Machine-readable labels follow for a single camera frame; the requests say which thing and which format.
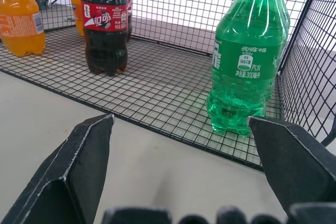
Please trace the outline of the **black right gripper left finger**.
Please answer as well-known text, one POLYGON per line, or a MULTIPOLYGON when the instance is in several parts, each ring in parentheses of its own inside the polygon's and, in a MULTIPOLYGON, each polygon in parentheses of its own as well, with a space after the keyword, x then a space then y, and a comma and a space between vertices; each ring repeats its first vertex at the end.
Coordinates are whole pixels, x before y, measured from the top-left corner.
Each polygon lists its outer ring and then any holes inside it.
POLYGON ((106 180, 113 114, 89 118, 39 166, 2 223, 93 223, 106 180))

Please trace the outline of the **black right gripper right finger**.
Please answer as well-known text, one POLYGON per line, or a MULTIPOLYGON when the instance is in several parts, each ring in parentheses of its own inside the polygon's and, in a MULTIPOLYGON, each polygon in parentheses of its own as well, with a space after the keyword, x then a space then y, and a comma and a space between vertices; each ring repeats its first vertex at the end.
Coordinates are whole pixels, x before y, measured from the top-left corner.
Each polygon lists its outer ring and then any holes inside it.
POLYGON ((247 123, 285 212, 293 204, 335 201, 335 155, 296 124, 260 116, 250 116, 247 123))

